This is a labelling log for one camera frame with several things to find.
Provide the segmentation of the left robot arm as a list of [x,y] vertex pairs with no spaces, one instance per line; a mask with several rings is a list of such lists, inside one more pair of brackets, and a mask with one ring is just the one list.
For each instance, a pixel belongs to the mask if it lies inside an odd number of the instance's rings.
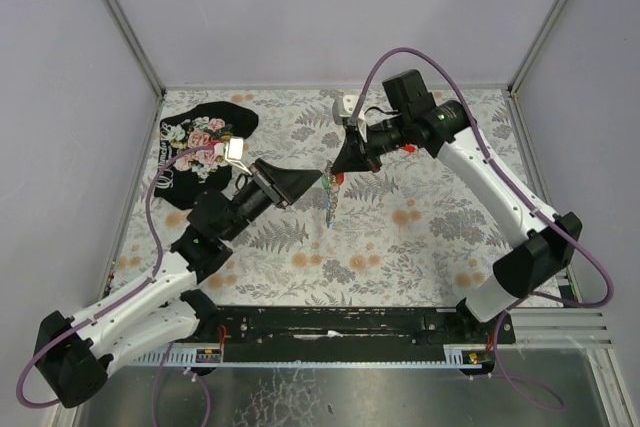
[[129,361],[214,328],[217,308],[198,286],[231,257],[228,242],[269,207],[294,204],[322,176],[262,159],[247,174],[231,198],[218,190],[201,192],[187,228],[149,272],[69,317],[54,311],[41,321],[33,361],[56,402],[76,407]]

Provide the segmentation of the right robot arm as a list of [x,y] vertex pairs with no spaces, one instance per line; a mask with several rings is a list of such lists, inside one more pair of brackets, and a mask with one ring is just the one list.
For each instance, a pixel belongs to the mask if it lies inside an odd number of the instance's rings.
[[472,118],[455,100],[437,104],[421,74],[408,70],[386,79],[383,88],[393,115],[368,124],[363,115],[354,125],[348,117],[356,100],[334,104],[345,140],[331,171],[377,172],[383,155],[412,145],[451,169],[496,221],[511,250],[492,267],[491,275],[457,306],[465,320],[487,323],[554,277],[570,263],[582,223],[572,212],[559,215],[476,136]]

